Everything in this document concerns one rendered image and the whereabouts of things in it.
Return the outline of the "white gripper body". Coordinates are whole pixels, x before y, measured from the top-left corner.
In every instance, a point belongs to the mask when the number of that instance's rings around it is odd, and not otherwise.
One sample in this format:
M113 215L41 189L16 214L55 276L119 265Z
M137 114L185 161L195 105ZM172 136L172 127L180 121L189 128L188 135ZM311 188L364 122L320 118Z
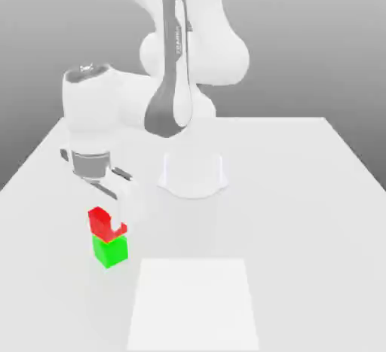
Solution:
M132 176L105 176L101 179L81 177L81 180L109 196L118 203L119 207L122 207L129 198L134 178Z

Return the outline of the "small red cube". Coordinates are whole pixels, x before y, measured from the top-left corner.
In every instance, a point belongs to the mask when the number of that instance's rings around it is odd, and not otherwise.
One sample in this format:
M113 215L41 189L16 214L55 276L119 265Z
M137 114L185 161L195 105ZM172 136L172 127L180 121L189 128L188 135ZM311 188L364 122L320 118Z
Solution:
M88 211L90 231L105 243L110 243L118 237L127 233L127 225L123 222L114 230L112 228L112 217L101 207L94 207Z

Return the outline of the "small green cube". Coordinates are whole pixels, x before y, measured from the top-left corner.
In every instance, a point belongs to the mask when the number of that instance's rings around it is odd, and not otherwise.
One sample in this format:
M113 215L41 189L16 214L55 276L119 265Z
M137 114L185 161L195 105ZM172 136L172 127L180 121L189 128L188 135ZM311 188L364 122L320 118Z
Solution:
M92 243L93 253L96 259L105 268L110 268L128 259L127 238L124 235L108 243L94 235L92 237Z

